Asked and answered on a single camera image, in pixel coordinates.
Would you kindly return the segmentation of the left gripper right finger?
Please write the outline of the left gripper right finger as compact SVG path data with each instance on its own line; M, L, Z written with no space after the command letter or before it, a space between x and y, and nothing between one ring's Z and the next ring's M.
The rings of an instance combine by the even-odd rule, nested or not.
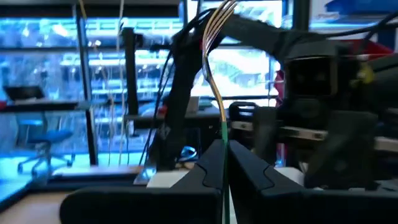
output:
M238 224L398 224L398 192L306 189L237 141L228 174Z

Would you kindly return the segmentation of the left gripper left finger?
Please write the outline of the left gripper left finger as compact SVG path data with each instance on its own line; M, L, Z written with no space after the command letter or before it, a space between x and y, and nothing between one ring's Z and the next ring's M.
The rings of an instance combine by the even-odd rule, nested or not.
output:
M77 190L59 208L61 224L221 224L225 145L213 141L169 188L99 186Z

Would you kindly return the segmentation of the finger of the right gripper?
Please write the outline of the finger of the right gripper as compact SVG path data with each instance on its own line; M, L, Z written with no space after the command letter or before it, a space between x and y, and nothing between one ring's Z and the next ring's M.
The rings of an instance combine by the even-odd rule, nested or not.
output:
M277 160L277 135L279 124L277 108L257 107L253 114L254 153L268 164Z
M306 187L350 189L371 185L376 128L375 114L332 112L327 135L308 163Z

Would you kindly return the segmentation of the gold fork green handle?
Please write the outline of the gold fork green handle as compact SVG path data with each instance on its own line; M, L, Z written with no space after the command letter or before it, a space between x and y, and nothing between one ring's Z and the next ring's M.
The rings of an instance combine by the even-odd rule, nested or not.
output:
M222 96L213 78L210 68L208 54L211 51L211 46L220 34L223 25L227 19L234 13L234 8L237 6L237 0L224 0L218 8L214 10L210 16L202 37L202 69L205 79L209 83L211 90L214 94L216 102L219 107L221 116L221 139L224 167L223 167L223 224L230 224L230 204L229 204L229 185L228 185L228 124L226 119L226 112Z

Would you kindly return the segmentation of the red device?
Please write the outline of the red device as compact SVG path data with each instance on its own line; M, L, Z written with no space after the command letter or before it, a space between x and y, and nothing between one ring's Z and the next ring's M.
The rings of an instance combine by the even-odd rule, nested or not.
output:
M365 55L368 59L384 57L386 55L390 55L390 54L394 53L394 51L389 49L388 47L386 47L382 44L373 42L373 41L369 41L367 44L365 44L365 47L363 50L361 50L360 52L357 52L357 50L360 47L361 40L353 39L353 40L349 40L349 42L352 44L352 46L354 48L353 52L356 55Z

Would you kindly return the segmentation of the dark desk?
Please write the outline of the dark desk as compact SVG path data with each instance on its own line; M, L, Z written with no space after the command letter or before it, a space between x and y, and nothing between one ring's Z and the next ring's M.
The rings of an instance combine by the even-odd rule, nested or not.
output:
M125 115L124 124L132 122L136 129L149 129L152 126L153 116L151 115ZM185 115L183 126L185 128L209 127L220 125L219 111L212 108L205 108L196 113L189 113Z
M25 113L38 111L85 111L94 107L91 101L69 101L66 103L31 103L19 105L6 105L0 108L0 113Z

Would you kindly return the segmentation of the blue office chair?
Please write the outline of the blue office chair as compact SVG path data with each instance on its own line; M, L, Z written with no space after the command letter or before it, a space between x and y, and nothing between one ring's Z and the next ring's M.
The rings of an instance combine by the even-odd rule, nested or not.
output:
M33 176L37 175L37 168L46 163L48 170L55 170L51 165L52 159L65 162L67 167L71 167L75 161L75 154L71 154L71 159L66 159L60 154L52 152L52 146L60 144L72 137L72 132L67 129L47 129L46 119L17 119L17 135L15 146L24 149L31 149L36 155L30 157L17 165L18 173L23 173L24 165L32 161L36 163L32 166L30 172Z

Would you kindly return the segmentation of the dark laptop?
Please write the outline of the dark laptop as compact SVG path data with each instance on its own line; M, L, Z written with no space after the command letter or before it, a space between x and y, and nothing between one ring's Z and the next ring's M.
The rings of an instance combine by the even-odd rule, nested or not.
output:
M12 101L45 98L39 86L4 86L3 90Z

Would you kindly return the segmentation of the black upright post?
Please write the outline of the black upright post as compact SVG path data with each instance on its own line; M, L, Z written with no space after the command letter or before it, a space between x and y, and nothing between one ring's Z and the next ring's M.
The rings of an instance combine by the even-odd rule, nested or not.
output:
M126 27L122 31L125 51L125 68L126 68L126 87L127 87L127 111L124 116L124 126L126 128L126 137L134 133L134 128L129 127L128 118L138 115L139 102L137 99L137 82L136 82L136 36L134 29Z
M92 105L92 88L90 78L90 66L88 57L88 42L86 38L86 12L83 0L77 0L78 4L75 6L76 27L78 36L78 45L80 52L80 66L81 75L83 78L83 93L85 101L88 102L88 109L85 110L88 152L90 156L90 165L98 165L98 145L96 138L95 119Z

